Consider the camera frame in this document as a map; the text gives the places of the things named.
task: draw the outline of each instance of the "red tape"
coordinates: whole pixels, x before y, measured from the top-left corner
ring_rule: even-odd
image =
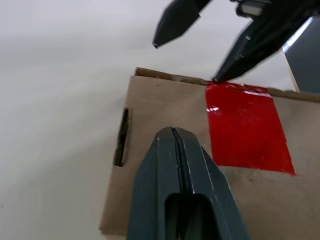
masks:
[[[234,83],[209,85],[206,105],[212,156],[217,165],[295,175],[267,88]]]

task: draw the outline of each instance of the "white background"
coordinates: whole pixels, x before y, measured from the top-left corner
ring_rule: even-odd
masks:
[[[209,79],[249,22],[215,0],[154,49],[169,0],[0,1],[0,239],[99,240],[135,67]],[[294,89],[281,54],[240,82]]]

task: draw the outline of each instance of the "brown cardboard flap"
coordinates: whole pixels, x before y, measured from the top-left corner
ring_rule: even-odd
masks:
[[[209,83],[212,82],[212,81],[206,81],[204,79],[197,78],[197,77],[174,75],[166,72],[155,71],[155,70],[150,70],[150,69],[141,68],[141,67],[136,68],[134,75],[141,76],[141,77],[155,78],[155,79],[171,80],[171,81],[188,83],[188,84],[203,85],[203,86],[207,86],[209,85]],[[291,90],[282,91],[272,87],[268,87],[268,92],[271,96],[275,96],[275,97],[320,103],[320,95],[318,94],[306,93],[306,92],[295,92]]]

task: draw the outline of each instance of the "cardboard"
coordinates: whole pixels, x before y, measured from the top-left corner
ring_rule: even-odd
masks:
[[[208,83],[141,68],[136,74],[131,77],[125,103],[130,110],[126,134],[119,131],[119,142],[125,139],[125,154],[112,169],[100,224],[103,234],[127,233],[135,174],[156,132],[167,126],[184,128],[212,155],[205,98]],[[273,88],[268,91],[297,175],[237,167],[221,170],[252,239],[319,239],[320,97]]]

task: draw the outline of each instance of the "black robotic claw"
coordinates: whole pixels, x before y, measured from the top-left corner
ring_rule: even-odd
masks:
[[[217,83],[242,76],[278,51],[311,16],[320,12],[320,0],[231,0],[236,14],[253,22],[240,34],[213,78]],[[153,45],[180,37],[198,19],[210,0],[174,0],[157,26]]]
[[[159,131],[134,181],[127,240],[249,240],[229,184],[196,136]]]

